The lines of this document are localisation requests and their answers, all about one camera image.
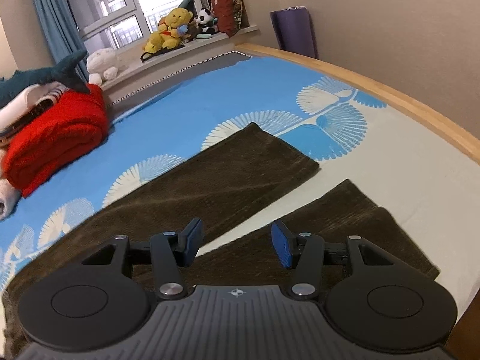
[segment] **purple yoga mat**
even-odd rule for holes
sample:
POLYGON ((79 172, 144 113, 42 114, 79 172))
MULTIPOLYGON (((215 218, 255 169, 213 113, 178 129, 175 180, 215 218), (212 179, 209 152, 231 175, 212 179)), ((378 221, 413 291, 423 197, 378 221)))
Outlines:
POLYGON ((281 50, 317 58, 315 35, 306 7, 290 7, 270 12, 281 50))

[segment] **red blanket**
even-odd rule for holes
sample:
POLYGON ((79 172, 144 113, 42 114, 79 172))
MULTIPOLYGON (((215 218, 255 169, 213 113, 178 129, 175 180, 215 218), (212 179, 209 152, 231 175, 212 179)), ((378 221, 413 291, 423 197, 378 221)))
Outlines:
POLYGON ((27 197, 65 164, 97 147, 109 122, 102 90, 88 84, 90 94, 66 92, 58 104, 23 128, 3 159, 5 177, 27 197))

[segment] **winnie the pooh plush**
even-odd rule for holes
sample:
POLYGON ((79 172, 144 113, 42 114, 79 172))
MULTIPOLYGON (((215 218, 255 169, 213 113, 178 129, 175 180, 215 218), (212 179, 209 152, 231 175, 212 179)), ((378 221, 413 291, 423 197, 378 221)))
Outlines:
POLYGON ((158 30, 150 35, 143 50, 154 54, 164 48, 177 47, 186 33, 186 31, 182 31, 185 28, 183 26, 188 25, 193 17, 194 14, 185 8, 175 8, 160 20, 158 30))

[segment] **bed sheet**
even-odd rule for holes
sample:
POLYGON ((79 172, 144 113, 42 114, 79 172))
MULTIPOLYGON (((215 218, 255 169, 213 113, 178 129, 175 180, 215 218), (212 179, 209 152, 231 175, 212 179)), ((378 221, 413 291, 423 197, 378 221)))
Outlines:
POLYGON ((160 93, 117 119, 108 140, 55 174, 0 223, 0 290, 102 207, 255 122, 322 171, 205 253, 320 197, 346 178, 390 210, 436 264, 462 313, 478 289, 480 167, 386 104, 276 58, 255 57, 160 93))

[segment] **shark tail fin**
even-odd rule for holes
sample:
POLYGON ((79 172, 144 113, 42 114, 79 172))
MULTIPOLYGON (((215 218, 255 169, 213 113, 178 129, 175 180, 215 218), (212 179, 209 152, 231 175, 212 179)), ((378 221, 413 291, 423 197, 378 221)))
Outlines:
POLYGON ((54 67, 54 80, 76 92, 90 93, 88 87, 75 71, 80 61, 82 61, 87 54, 87 50, 78 50, 58 62, 54 67))

